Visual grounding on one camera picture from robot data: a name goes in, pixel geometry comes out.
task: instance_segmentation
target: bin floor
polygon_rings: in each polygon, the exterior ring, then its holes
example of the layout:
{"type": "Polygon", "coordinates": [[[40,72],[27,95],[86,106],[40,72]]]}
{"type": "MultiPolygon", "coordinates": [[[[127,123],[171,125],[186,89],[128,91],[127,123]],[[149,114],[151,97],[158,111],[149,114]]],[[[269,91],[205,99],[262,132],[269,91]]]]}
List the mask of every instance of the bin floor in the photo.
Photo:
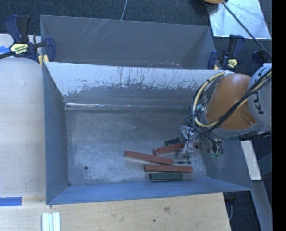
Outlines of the bin floor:
{"type": "MultiPolygon", "coordinates": [[[[68,172],[72,185],[105,184],[148,179],[144,164],[124,157],[126,150],[152,154],[179,135],[188,110],[148,108],[66,111],[68,172]]],[[[176,152],[161,155],[175,159],[176,152]]],[[[206,177],[200,150],[190,158],[193,172],[185,178],[206,177]]]]}

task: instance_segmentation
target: red wooden block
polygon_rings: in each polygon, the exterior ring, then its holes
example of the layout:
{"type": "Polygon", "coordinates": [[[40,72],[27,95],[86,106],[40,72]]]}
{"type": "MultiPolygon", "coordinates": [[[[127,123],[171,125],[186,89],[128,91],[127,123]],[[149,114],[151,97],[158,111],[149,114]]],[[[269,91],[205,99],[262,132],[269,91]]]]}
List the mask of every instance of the red wooden block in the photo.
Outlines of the red wooden block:
{"type": "Polygon", "coordinates": [[[170,158],[160,157],[160,156],[154,156],[139,152],[133,152],[133,151],[126,151],[124,153],[124,156],[127,158],[142,160],[142,161],[148,161],[153,163],[159,163],[159,164],[168,164],[173,165],[174,161],[170,158]]]}

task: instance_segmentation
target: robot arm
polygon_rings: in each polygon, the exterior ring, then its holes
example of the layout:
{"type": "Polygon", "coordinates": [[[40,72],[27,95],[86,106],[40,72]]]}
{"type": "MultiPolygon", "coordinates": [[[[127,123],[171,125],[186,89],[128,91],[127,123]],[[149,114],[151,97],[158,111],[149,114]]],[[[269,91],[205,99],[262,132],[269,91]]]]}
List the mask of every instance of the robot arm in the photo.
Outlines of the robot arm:
{"type": "Polygon", "coordinates": [[[271,132],[271,74],[269,63],[252,77],[222,71],[207,80],[192,99],[190,126],[180,127],[178,158],[189,157],[193,144],[220,156],[223,138],[271,132]]]}

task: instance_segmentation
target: clamp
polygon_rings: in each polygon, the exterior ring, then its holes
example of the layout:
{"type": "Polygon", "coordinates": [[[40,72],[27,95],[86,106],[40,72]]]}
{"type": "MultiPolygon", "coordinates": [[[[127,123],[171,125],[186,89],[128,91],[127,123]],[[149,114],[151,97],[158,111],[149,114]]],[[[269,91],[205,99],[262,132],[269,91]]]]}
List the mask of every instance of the clamp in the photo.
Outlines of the clamp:
{"type": "Polygon", "coordinates": [[[208,69],[231,70],[238,65],[236,57],[240,54],[245,44],[245,39],[241,35],[230,35],[227,50],[223,50],[219,57],[218,51],[212,51],[208,60],[208,69]]]}
{"type": "Polygon", "coordinates": [[[42,56],[37,52],[40,47],[46,47],[44,58],[48,61],[53,61],[55,57],[55,42],[53,38],[48,37],[44,42],[36,43],[34,35],[34,43],[29,42],[27,28],[30,21],[30,16],[9,17],[5,22],[7,33],[13,38],[13,44],[9,47],[9,52],[0,54],[0,59],[14,56],[24,57],[42,64],[42,56]]]}

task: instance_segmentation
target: black floor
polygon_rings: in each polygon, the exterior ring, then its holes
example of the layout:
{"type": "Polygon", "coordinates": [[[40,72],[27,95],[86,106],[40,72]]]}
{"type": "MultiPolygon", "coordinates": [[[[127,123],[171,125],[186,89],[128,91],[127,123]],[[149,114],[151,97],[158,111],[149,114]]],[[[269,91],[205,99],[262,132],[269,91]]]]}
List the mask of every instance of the black floor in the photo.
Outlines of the black floor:
{"type": "MultiPolygon", "coordinates": [[[[0,0],[0,33],[6,33],[5,20],[11,15],[30,15],[29,34],[40,35],[41,14],[75,16],[103,19],[121,19],[126,0],[0,0]]],[[[272,0],[259,0],[269,32],[272,35],[272,0]]],[[[158,23],[209,26],[207,8],[201,0],[128,0],[123,20],[158,23]]],[[[228,38],[213,39],[218,51],[228,46],[228,38]]],[[[260,44],[271,52],[271,41],[260,40],[260,44]]],[[[239,67],[248,75],[259,68],[251,60],[260,46],[253,39],[246,39],[239,55],[239,67]]],[[[252,140],[257,159],[271,152],[271,136],[252,140]]],[[[272,173],[263,177],[266,191],[272,205],[272,173]]],[[[236,192],[231,220],[233,231],[259,231],[250,192],[236,192]]]]}

